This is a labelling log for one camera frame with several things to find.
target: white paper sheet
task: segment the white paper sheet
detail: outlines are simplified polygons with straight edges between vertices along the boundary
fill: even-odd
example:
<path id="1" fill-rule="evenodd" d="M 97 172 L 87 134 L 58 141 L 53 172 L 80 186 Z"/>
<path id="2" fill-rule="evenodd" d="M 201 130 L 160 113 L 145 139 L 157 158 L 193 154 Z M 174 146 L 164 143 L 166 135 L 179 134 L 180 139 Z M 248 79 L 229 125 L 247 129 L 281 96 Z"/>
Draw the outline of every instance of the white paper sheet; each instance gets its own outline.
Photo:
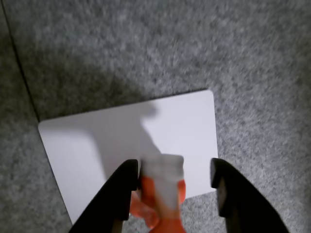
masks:
<path id="1" fill-rule="evenodd" d="M 218 154 L 208 90 L 46 120 L 39 132 L 72 223 L 122 162 L 149 153 L 184 157 L 186 198 L 213 191 L 209 163 Z"/>

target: orange and white object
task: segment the orange and white object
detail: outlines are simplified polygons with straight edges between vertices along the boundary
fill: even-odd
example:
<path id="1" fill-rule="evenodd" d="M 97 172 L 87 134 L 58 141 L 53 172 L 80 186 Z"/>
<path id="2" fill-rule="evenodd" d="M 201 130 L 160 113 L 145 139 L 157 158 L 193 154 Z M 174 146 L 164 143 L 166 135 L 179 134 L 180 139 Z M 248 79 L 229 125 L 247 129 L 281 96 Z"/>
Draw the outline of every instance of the orange and white object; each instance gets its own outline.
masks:
<path id="1" fill-rule="evenodd" d="M 141 160 L 142 203 L 132 194 L 131 213 L 143 217 L 152 233 L 185 232 L 179 208 L 186 196 L 183 163 L 182 156 L 169 154 Z"/>

